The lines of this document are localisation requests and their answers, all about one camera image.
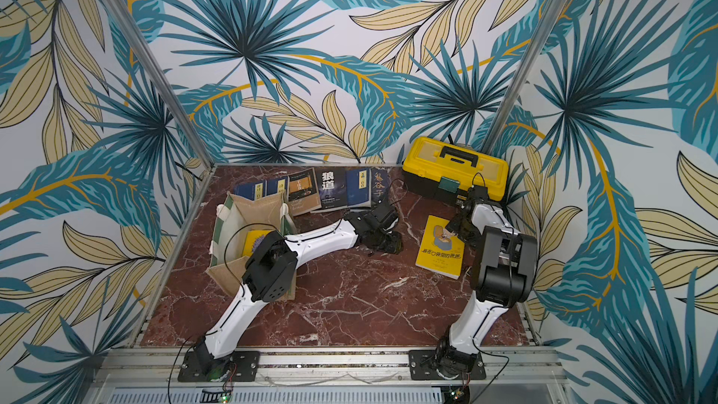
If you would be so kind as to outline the yellow book with figures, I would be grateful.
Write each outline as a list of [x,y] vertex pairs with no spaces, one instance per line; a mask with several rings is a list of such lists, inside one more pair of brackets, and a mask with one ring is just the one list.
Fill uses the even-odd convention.
[[446,226],[449,221],[429,215],[415,266],[457,280],[461,275],[466,245]]

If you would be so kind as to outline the brown cover book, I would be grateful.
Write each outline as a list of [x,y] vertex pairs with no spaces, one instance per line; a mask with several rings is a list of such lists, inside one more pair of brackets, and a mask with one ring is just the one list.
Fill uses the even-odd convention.
[[313,168],[290,174],[288,181],[287,204],[293,217],[321,209],[319,186]]

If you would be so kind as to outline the yellow book blue hair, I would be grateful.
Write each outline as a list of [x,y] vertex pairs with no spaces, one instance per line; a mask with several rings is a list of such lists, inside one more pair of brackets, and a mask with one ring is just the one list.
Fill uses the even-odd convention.
[[251,257],[258,248],[259,244],[269,233],[271,233],[271,230],[256,229],[249,231],[242,245],[241,255],[243,257]]

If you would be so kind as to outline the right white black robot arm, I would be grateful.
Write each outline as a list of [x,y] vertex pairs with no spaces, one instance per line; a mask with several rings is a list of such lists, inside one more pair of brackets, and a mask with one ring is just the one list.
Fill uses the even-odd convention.
[[450,222],[450,232],[473,249],[471,296],[442,337],[432,368],[445,379],[472,374],[480,362],[482,341],[494,323],[527,300],[538,270],[539,244],[516,229],[494,202],[470,202]]

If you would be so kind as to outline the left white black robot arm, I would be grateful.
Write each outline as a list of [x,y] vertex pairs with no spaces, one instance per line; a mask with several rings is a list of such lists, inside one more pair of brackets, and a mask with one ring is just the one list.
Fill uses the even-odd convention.
[[222,317],[188,350],[183,364],[189,377],[215,379],[229,369],[244,332],[268,304],[289,289],[299,267],[334,252],[365,246],[373,252],[398,254],[399,212],[383,201],[367,211],[351,211],[338,222],[309,232],[282,236],[268,233],[245,265],[241,287]]

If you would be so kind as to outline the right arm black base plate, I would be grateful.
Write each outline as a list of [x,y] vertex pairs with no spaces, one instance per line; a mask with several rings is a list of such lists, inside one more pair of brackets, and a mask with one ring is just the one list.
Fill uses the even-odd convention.
[[413,381],[486,378],[484,361],[479,354],[469,355],[454,348],[444,353],[436,350],[409,351],[409,371]]

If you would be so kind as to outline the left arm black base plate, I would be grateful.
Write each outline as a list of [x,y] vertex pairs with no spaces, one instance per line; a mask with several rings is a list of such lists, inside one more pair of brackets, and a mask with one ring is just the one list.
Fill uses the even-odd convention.
[[187,353],[179,370],[180,383],[253,382],[258,370],[258,351],[235,351],[215,359],[211,355]]

